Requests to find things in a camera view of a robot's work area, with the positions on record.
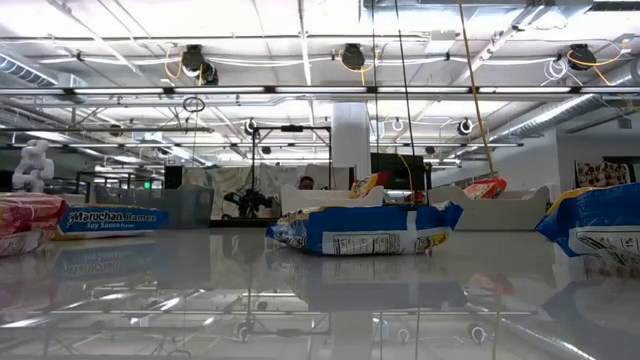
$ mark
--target black monitor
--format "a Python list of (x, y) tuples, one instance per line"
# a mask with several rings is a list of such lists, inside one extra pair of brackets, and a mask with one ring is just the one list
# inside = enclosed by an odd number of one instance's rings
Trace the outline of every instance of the black monitor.
[[(402, 155), (402, 159), (411, 170), (414, 191), (431, 188), (431, 171), (425, 166), (422, 156)], [(410, 190), (409, 171), (398, 154), (371, 153), (371, 173), (388, 171), (389, 179), (385, 184), (388, 190)]]

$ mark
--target white robot figure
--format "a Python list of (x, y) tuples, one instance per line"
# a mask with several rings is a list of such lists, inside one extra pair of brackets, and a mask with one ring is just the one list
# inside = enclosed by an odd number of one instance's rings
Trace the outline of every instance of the white robot figure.
[[(53, 178), (54, 164), (47, 159), (46, 152), (49, 142), (45, 140), (30, 140), (22, 149), (22, 159), (13, 172), (13, 188), (24, 190), (25, 183), (30, 184), (31, 192), (43, 192), (44, 181)], [(31, 169), (28, 175), (24, 172)]]

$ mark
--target metal pipe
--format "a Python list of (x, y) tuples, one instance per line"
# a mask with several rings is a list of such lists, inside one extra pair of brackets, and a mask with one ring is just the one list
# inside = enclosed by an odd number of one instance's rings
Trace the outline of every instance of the metal pipe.
[(50, 133), (87, 133), (87, 132), (106, 132), (106, 133), (133, 133), (133, 132), (207, 132), (211, 133), (213, 130), (208, 127), (195, 127), (195, 128), (166, 128), (166, 127), (145, 127), (145, 128), (49, 128), (49, 129), (38, 129), (38, 128), (0, 128), (0, 133), (21, 133), (28, 131), (38, 131), (38, 132), (50, 132)]
[[(269, 99), (269, 101), (242, 101), (242, 100), (229, 100), (229, 101), (216, 101), (202, 99), (207, 106), (276, 106), (287, 99), (292, 97), (278, 96)], [(31, 101), (19, 101), (14, 100), (16, 104), (20, 105), (32, 105)], [(145, 100), (88, 100), (82, 104), (76, 103), (64, 103), (64, 102), (42, 102), (38, 103), (38, 108), (138, 108), (138, 107), (173, 107), (182, 106), (183, 100), (165, 99), (160, 101), (145, 101)]]
[[(388, 34), (376, 34), (376, 38), (380, 38), (380, 40), (385, 39), (397, 39), (398, 34), (388, 33)], [(229, 40), (229, 41), (255, 41), (255, 40), (298, 40), (300, 35), (298, 34), (290, 34), (290, 35), (220, 35), (220, 36), (163, 36), (163, 37), (133, 37), (133, 41), (136, 43), (172, 43), (172, 44), (192, 44), (192, 43), (201, 43), (206, 41), (221, 41), (221, 40)], [(350, 39), (354, 41), (367, 41), (371, 40), (370, 35), (362, 35), (362, 34), (309, 34), (307, 35), (307, 39), (318, 39), (318, 40), (345, 40)], [(420, 40), (424, 41), (424, 37), (420, 35), (406, 35), (407, 40)], [(122, 43), (131, 43), (130, 37), (103, 37), (106, 43), (112, 44), (122, 44)], [(42, 37), (42, 36), (5, 36), (0, 37), (0, 42), (4, 44), (28, 44), (28, 43), (83, 43), (83, 42), (94, 42), (95, 39), (88, 37)]]

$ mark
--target person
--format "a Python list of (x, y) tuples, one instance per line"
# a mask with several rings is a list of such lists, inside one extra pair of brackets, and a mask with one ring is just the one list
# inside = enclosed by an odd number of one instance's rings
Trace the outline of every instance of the person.
[(313, 190), (315, 182), (311, 176), (303, 176), (300, 178), (300, 184), (298, 184), (298, 190)]

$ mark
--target white column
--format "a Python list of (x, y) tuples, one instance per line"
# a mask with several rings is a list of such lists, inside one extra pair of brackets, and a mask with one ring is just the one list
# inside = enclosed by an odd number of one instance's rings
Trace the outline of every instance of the white column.
[(369, 114), (364, 103), (335, 103), (332, 117), (333, 166), (355, 167), (356, 179), (371, 174)]

